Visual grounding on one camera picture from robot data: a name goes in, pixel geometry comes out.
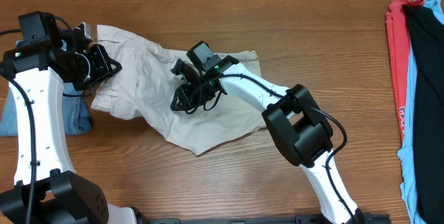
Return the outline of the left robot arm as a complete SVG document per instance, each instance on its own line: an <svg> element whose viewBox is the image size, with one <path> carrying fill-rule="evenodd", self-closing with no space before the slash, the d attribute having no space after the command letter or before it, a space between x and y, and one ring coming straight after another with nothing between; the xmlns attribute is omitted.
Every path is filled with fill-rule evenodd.
<svg viewBox="0 0 444 224"><path fill-rule="evenodd" d="M108 203L98 185L76 173L62 118L65 83L81 96L121 65L93 43L86 24L61 29L58 22L47 12L21 15L23 40L3 55L1 75L17 111L19 157L15 186L1 194L1 213L13 223L136 223L133 209Z"/></svg>

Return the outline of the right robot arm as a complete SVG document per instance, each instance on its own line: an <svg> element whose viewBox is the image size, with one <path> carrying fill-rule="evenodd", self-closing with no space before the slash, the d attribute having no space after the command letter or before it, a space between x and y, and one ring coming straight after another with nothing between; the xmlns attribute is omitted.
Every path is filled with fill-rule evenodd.
<svg viewBox="0 0 444 224"><path fill-rule="evenodd" d="M193 68L178 60L172 73L180 76L171 109L194 113L222 94L241 99L258 110L280 154L307 176L326 223L364 223L365 217L350 197L336 167L333 126L343 126L322 111L308 89L275 85L256 76L232 56L215 55Z"/></svg>

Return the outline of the beige cotton shorts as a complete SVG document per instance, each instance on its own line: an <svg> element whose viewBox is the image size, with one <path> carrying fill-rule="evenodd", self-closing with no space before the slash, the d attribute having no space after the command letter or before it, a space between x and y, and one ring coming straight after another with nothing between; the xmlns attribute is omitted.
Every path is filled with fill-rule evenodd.
<svg viewBox="0 0 444 224"><path fill-rule="evenodd" d="M173 94L182 81L171 69L179 59L189 62L185 51L165 49L114 26L99 25L96 32L98 43L122 69L100 85L92 109L124 120L142 117L168 142L195 155L265 126L259 111L231 96L222 96L209 111L172 111Z"/></svg>

